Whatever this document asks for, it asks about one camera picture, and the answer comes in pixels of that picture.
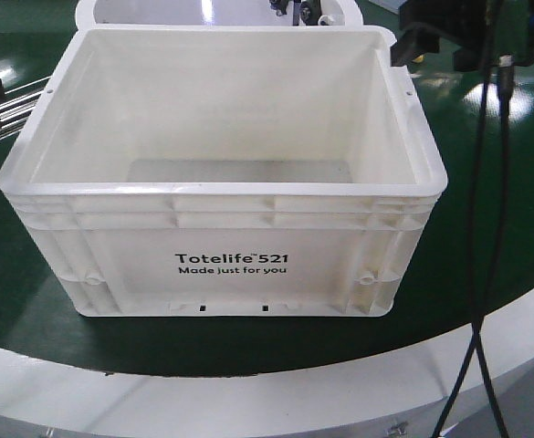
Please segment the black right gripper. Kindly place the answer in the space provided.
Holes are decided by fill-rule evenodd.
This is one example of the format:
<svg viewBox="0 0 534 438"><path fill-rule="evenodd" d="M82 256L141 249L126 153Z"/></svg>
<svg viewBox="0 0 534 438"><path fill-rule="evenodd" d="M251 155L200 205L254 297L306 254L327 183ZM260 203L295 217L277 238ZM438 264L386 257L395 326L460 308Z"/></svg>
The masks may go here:
<svg viewBox="0 0 534 438"><path fill-rule="evenodd" d="M392 67L438 53L442 39L458 46L455 71L481 69L486 45L492 66L503 56L519 67L534 64L534 1L406 1L398 15L403 33L390 49Z"/></svg>

